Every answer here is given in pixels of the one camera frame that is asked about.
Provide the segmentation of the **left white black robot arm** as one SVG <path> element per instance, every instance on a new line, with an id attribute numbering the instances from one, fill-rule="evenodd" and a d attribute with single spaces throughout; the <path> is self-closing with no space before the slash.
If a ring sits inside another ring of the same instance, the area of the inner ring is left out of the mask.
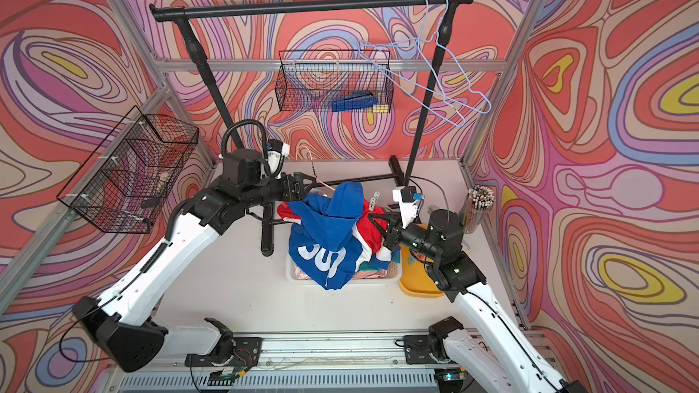
<path id="1" fill-rule="evenodd" d="M 251 125 L 260 130 L 262 150 L 228 149 L 229 138 L 246 125 L 242 120 L 225 132 L 221 175 L 175 207 L 165 236 L 127 276 L 98 298 L 80 298 L 72 307 L 78 325 L 127 373 L 158 356 L 197 355 L 212 367 L 227 366 L 235 358 L 233 334 L 218 320 L 206 318 L 203 327 L 165 327 L 152 312 L 189 264 L 253 207 L 300 201 L 311 191 L 312 176 L 283 171 L 289 144 L 268 138 L 257 120 Z"/>

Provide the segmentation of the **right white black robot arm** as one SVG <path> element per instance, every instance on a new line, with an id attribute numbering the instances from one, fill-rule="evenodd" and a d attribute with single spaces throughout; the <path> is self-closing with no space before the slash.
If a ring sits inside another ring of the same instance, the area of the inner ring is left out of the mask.
<path id="1" fill-rule="evenodd" d="M 427 262 L 427 276 L 468 318 L 486 346 L 481 348 L 455 318 L 431 326 L 431 351 L 473 377 L 487 392 L 584 392 L 566 380 L 529 342 L 504 312 L 486 276 L 462 247 L 463 228 L 456 213 L 438 209 L 427 226 L 406 223 L 398 213 L 371 213 L 369 220 L 390 249 L 406 247 Z"/>

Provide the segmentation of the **blue red white jacket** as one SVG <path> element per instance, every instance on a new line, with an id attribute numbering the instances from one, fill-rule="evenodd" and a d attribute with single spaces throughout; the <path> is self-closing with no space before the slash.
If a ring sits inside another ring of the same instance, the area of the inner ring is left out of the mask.
<path id="1" fill-rule="evenodd" d="M 369 201 L 359 183 L 342 183 L 329 198 L 311 193 L 302 201 L 282 202 L 277 212 L 291 224 L 291 261 L 322 289 L 340 290 L 364 266 L 384 272 L 393 262 L 394 254 L 368 220 Z"/>

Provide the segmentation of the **white grey clothespin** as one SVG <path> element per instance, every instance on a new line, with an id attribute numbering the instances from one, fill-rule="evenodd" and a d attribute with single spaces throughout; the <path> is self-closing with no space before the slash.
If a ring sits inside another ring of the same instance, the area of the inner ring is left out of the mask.
<path id="1" fill-rule="evenodd" d="M 379 198 L 380 198 L 380 192 L 379 192 L 379 191 L 376 191 L 376 192 L 372 195 L 372 197 L 371 197 L 371 199 L 370 199 L 370 202 L 369 202 L 369 211 L 372 212 L 374 209 L 376 209 L 376 206 L 377 206 L 377 204 L 378 204 Z"/>

